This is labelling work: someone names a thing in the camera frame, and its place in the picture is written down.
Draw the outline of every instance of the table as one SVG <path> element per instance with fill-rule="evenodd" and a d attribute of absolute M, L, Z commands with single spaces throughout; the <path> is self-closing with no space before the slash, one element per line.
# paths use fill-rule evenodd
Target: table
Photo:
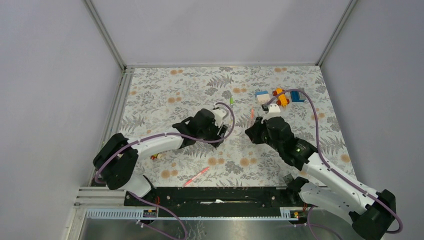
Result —
<path fill-rule="evenodd" d="M 286 165 L 266 144 L 252 144 L 244 133 L 264 112 L 255 92 L 276 88 L 303 88 L 318 113 L 320 144 L 324 155 L 355 178 L 339 123 L 318 66 L 136 68 L 125 102 L 120 132 L 128 137 L 161 133 L 172 124 L 194 116 L 216 102 L 234 99 L 235 128 L 218 148 L 195 145 L 162 153 L 160 159 L 139 159 L 134 171 L 157 187 L 180 187 L 209 166 L 189 187 L 283 187 L 283 177 L 315 178 Z M 296 137 L 316 145 L 315 119 L 308 101 L 290 102 L 281 116 Z"/>

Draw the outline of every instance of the orange flower pattern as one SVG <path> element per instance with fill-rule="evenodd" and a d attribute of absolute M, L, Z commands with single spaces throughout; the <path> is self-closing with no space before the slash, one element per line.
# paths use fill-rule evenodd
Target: orange flower pattern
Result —
<path fill-rule="evenodd" d="M 244 134 L 251 126 L 251 110 L 262 116 L 255 92 L 275 88 L 304 88 L 314 100 L 323 154 L 336 166 L 355 176 L 339 123 L 317 66 L 171 67 L 135 68 L 132 74 L 120 132 L 129 141 L 163 133 L 172 124 L 194 116 L 213 103 L 234 99 L 235 129 L 218 148 L 197 142 L 166 151 L 152 161 L 139 159 L 134 171 L 146 175 L 157 187 L 180 187 L 206 167 L 193 187 L 284 186 L 283 177 L 302 176 L 321 184 L 305 172 L 289 167 L 265 144 L 254 145 Z M 316 145 L 315 117 L 307 102 L 291 102 L 281 109 L 296 137 Z"/>

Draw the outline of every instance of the purple cable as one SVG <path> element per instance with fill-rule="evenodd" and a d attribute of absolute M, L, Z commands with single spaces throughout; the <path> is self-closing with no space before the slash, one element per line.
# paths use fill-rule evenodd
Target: purple cable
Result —
<path fill-rule="evenodd" d="M 128 143 L 127 145 L 125 145 L 125 146 L 123 146 L 121 149 L 119 149 L 117 152 L 115 152 L 112 156 L 110 156 L 109 157 L 109 159 L 107 159 L 104 163 L 103 163 L 103 165 L 98 169 L 98 171 L 96 172 L 96 174 L 95 174 L 95 176 L 94 176 L 94 181 L 96 182 L 96 183 L 98 183 L 98 184 L 104 184 L 105 182 L 103 182 L 103 181 L 101 181 L 101 180 L 99 180 L 99 176 L 100 176 L 100 173 L 102 173 L 102 171 L 103 171 L 103 169 L 105 169 L 105 167 L 118 155 L 118 154 L 120 154 L 120 153 L 122 153 L 125 149 L 127 149 L 127 148 L 129 148 L 129 147 L 131 147 L 132 145 L 136 145 L 136 144 L 139 144 L 139 143 L 141 143 L 141 142 L 144 142 L 144 141 L 147 141 L 147 140 L 151 140 L 151 139 L 155 139 L 155 138 L 159 138 L 159 137 L 163 137 L 163 136 L 165 136 L 165 135 L 167 135 L 167 136 L 170 136 L 170 135 L 173 135 L 173 136 L 180 136 L 180 137 L 183 137 L 183 138 L 186 138 L 186 139 L 191 139 L 191 140 L 194 140 L 194 141 L 198 141 L 198 142 L 202 142 L 202 143 L 207 143 L 207 144 L 213 144 L 213 143 L 218 143 L 218 142 L 221 142 L 222 140 L 224 140 L 224 139 L 226 139 L 226 138 L 228 138 L 229 136 L 230 136 L 230 134 L 233 132 L 233 130 L 234 130 L 234 126 L 235 126 L 235 124 L 236 124 L 236 117 L 234 116 L 234 112 L 233 112 L 233 110 L 231 109 L 231 107 L 230 106 L 228 106 L 227 104 L 225 104 L 225 103 L 223 103 L 223 102 L 217 102 L 216 104 L 219 104 L 219 105 L 224 105 L 228 110 L 229 110 L 229 112 L 230 112 L 230 114 L 231 114 L 231 117 L 232 117 L 232 124 L 231 124 L 231 128 L 229 129 L 229 131 L 228 131 L 228 134 L 227 135 L 225 135 L 224 137 L 222 137 L 222 138 L 220 138 L 220 139 L 218 139 L 218 140 L 211 140 L 211 141 L 208 141 L 208 140 L 203 140 L 203 139 L 199 139 L 199 138 L 195 138 L 195 137 L 192 137 L 192 136 L 189 136 L 189 135 L 185 135 L 185 134 L 181 134 L 181 133 L 176 133 L 176 132 L 170 132 L 170 133 L 167 133 L 167 134 L 165 134 L 165 133 L 159 133 L 159 134 L 155 134 L 155 135 L 151 135 L 151 136 L 147 136 L 147 137 L 145 137 L 145 138 L 142 138 L 142 139 L 140 139 L 140 140 L 137 140 L 137 141 L 133 141 L 133 142 L 130 142 L 130 143 Z"/>
<path fill-rule="evenodd" d="M 157 205 L 157 204 L 154 204 L 152 202 L 146 201 L 143 198 L 135 195 L 134 193 L 132 193 L 130 191 L 128 193 L 131 194 L 134 198 L 136 198 L 137 200 L 139 200 L 142 203 L 148 204 L 148 205 L 153 206 L 153 207 L 156 207 L 156 208 L 163 209 L 163 210 L 167 211 L 169 214 L 171 214 L 179 222 L 179 224 L 181 224 L 182 229 L 184 230 L 184 238 L 173 237 L 173 236 L 169 235 L 168 233 L 166 233 L 166 232 L 164 232 L 162 230 L 159 230 L 156 227 L 152 227 L 152 226 L 150 226 L 148 224 L 141 223 L 141 227 L 147 227 L 147 228 L 149 228 L 151 230 L 154 230 L 154 231 L 156 231 L 156 232 L 158 232 L 158 233 L 160 233 L 160 234 L 162 234 L 162 235 L 164 235 L 164 236 L 166 236 L 166 237 L 168 237 L 170 239 L 173 239 L 173 240 L 186 240 L 189 237 L 189 233 L 187 232 L 186 226 L 184 226 L 183 221 L 181 221 L 181 219 L 175 213 L 173 213 L 171 210 L 169 210 L 168 208 L 163 207 L 161 205 Z"/>
<path fill-rule="evenodd" d="M 107 159 L 104 163 L 103 163 L 103 165 L 98 169 L 98 171 L 97 171 L 97 173 L 95 174 L 95 177 L 94 177 L 94 181 L 96 182 L 96 183 L 98 183 L 98 184 L 103 184 L 103 183 L 105 183 L 105 182 L 103 182 L 103 181 L 101 181 L 101 180 L 99 180 L 99 176 L 100 176 L 100 173 L 102 173 L 102 171 L 103 171 L 103 169 L 105 169 L 105 167 L 118 155 L 118 154 L 120 154 L 120 153 L 122 153 L 125 149 L 127 149 L 127 148 L 129 148 L 129 147 L 131 147 L 132 145 L 136 145 L 136 144 L 139 144 L 139 143 L 141 143 L 141 142 L 144 142 L 144 141 L 147 141 L 147 140 L 150 140 L 150 139 L 154 139 L 154 138 L 159 138 L 159 137 L 163 137 L 163 136 L 168 136 L 168 135 L 173 135 L 173 136 L 180 136 L 180 137 L 183 137 L 183 138 L 187 138 L 187 139 L 191 139 L 191 140 L 194 140 L 194 141 L 198 141 L 198 142 L 203 142 L 203 143 L 207 143 L 207 144 L 213 144 L 213 143 L 218 143 L 218 142 L 221 142 L 221 141 L 223 141 L 224 139 L 226 139 L 226 138 L 228 138 L 229 136 L 230 136 L 230 134 L 233 132 L 233 130 L 234 130 L 234 126 L 235 126 L 235 124 L 236 124 L 236 117 L 234 116 L 234 112 L 233 112 L 233 110 L 231 109 L 231 107 L 230 106 L 228 106 L 227 104 L 225 104 L 225 103 L 223 103 L 223 102 L 217 102 L 216 104 L 219 104 L 219 105 L 224 105 L 228 110 L 229 110 L 229 112 L 230 112 L 230 114 L 231 114 L 231 117 L 232 117 L 232 124 L 231 124 L 231 128 L 230 128 L 230 130 L 228 131 L 228 134 L 227 135 L 225 135 L 224 137 L 222 137 L 222 138 L 220 138 L 220 139 L 218 139 L 218 140 L 212 140 L 212 141 L 208 141 L 208 140 L 203 140 L 203 139 L 199 139 L 199 138 L 195 138 L 195 137 L 192 137 L 192 136 L 189 136 L 189 135 L 185 135 L 185 134 L 181 134 L 181 133 L 176 133 L 176 132 L 170 132 L 170 133 L 167 133 L 167 134 L 165 134 L 165 133 L 160 133 L 160 134 L 155 134 L 155 135 L 151 135 L 151 136 L 147 136 L 147 137 L 145 137 L 145 138 L 142 138 L 142 139 L 140 139 L 140 140 L 137 140 L 137 141 L 133 141 L 133 142 L 130 142 L 130 143 L 128 143 L 127 145 L 125 145 L 125 146 L 123 146 L 123 147 L 121 147 L 121 149 L 119 149 L 118 151 L 116 151 L 114 154 L 112 154 L 112 156 L 110 156 L 109 157 L 109 159 Z M 166 232 L 163 232 L 163 231 L 161 231 L 161 230 L 159 230 L 159 229 L 157 229 L 157 228 L 154 228 L 154 227 L 152 227 L 152 226 L 149 226 L 149 225 L 147 225 L 147 224 L 143 224 L 142 226 L 146 226 L 146 227 L 148 227 L 149 229 L 152 229 L 152 230 L 154 230 L 154 231 L 157 231 L 158 233 L 160 233 L 160 234 L 162 234 L 162 235 L 164 235 L 164 236 L 166 236 L 166 237 L 168 237 L 168 238 L 170 238 L 170 239 L 173 239 L 173 240 L 186 240 L 189 236 L 188 236 L 188 233 L 187 233 L 187 230 L 186 230 L 186 226 L 184 226 L 184 223 L 181 221 L 181 219 L 175 214 L 175 213 L 173 213 L 171 210 L 169 210 L 169 209 L 167 209 L 166 207 L 163 207 L 163 206 L 160 206 L 160 205 L 157 205 L 157 204 L 154 204 L 154 203 L 152 203 L 152 202 L 149 202 L 149 201 L 146 201 L 146 200 L 144 200 L 144 199 L 142 199 L 141 197 L 138 197 L 137 195 L 135 195 L 134 193 L 132 193 L 132 192 L 130 192 L 129 191 L 129 193 L 132 195 L 132 196 L 134 196 L 136 199 L 138 199 L 139 201 L 141 201 L 142 203 L 145 203 L 145 204 L 148 204 L 148 205 L 151 205 L 151 206 L 154 206 L 154 207 L 157 207 L 157 208 L 160 208 L 160 209 L 163 209 L 163 210 L 165 210 L 165 211 L 167 211 L 169 214 L 171 214 L 175 219 L 177 219 L 178 220 L 178 222 L 181 224 L 181 226 L 182 226 L 182 228 L 184 229 L 184 238 L 182 238 L 182 239 L 179 239 L 179 238 L 175 238 L 175 237 L 173 237 L 173 236 L 171 236 L 171 235 L 169 235 L 169 234 L 167 234 Z"/>
<path fill-rule="evenodd" d="M 364 189 L 362 189 L 360 186 L 356 185 L 355 183 L 353 183 L 352 181 L 350 181 L 349 179 L 347 179 L 345 176 L 343 176 L 340 172 L 336 171 L 334 168 L 331 168 L 330 165 L 327 163 L 327 161 L 324 159 L 324 156 L 323 156 L 323 153 L 322 153 L 322 150 L 321 150 L 321 145 L 320 145 L 320 135 L 319 135 L 319 128 L 318 128 L 318 115 L 317 115 L 317 111 L 315 110 L 314 103 L 312 102 L 311 98 L 306 94 L 306 92 L 304 92 L 301 89 L 288 89 L 288 90 L 284 90 L 284 91 L 280 92 L 279 94 L 277 94 L 276 96 L 274 96 L 273 98 L 271 98 L 271 100 L 269 100 L 265 105 L 268 106 L 276 98 L 278 98 L 280 95 L 283 95 L 283 94 L 288 93 L 288 92 L 293 92 L 293 91 L 302 93 L 307 98 L 307 100 L 310 103 L 310 106 L 312 107 L 313 116 L 315 117 L 316 148 L 318 149 L 318 155 L 319 155 L 319 158 L 321 159 L 322 163 L 324 163 L 324 165 L 327 168 L 331 169 L 331 171 L 334 174 L 336 174 L 337 176 L 339 176 L 346 183 L 348 183 L 349 185 L 351 185 L 352 187 L 354 187 L 356 190 L 358 190 L 359 192 L 361 192 L 365 196 L 368 196 L 369 198 L 371 198 L 372 200 L 374 200 L 375 202 L 377 202 L 378 204 L 380 204 L 384 209 L 386 209 L 396 219 L 396 221 L 399 224 L 399 228 L 397 230 L 393 230 L 393 231 L 387 230 L 386 233 L 388 233 L 388 234 L 398 234 L 398 233 L 402 232 L 402 230 L 404 229 L 404 224 L 402 223 L 401 218 L 393 210 L 391 210 L 390 207 L 388 207 L 386 204 L 384 204 L 384 202 L 380 201 L 377 197 L 371 195 L 370 193 L 368 193 L 367 191 L 365 191 Z"/>

